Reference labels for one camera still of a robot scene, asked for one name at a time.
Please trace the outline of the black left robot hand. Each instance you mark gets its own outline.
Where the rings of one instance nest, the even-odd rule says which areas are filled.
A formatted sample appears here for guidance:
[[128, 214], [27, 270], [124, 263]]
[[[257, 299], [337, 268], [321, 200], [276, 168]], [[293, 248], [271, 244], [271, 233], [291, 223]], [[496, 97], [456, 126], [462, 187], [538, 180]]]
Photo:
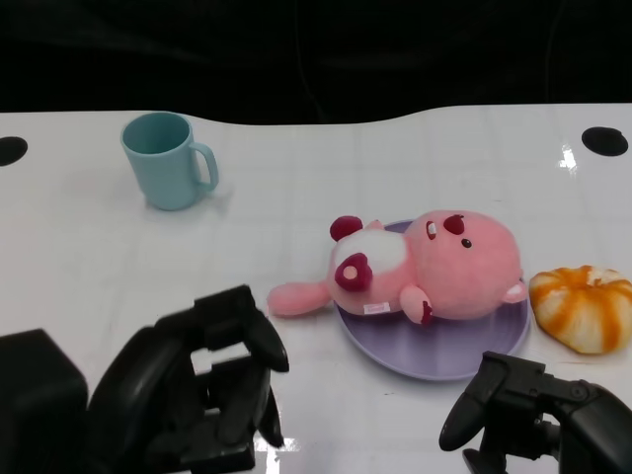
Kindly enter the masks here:
[[284, 445], [272, 372], [284, 345], [247, 285], [206, 296], [139, 330], [87, 411], [89, 473], [233, 473], [255, 438]]

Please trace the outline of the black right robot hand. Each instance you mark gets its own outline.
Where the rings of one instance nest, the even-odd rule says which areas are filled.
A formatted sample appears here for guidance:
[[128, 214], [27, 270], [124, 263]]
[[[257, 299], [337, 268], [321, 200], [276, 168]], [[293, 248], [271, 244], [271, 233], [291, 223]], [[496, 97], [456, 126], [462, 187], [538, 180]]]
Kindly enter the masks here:
[[438, 440], [472, 473], [504, 473], [507, 458], [551, 456], [561, 473], [628, 473], [631, 411], [609, 390], [546, 373], [542, 363], [486, 352]]

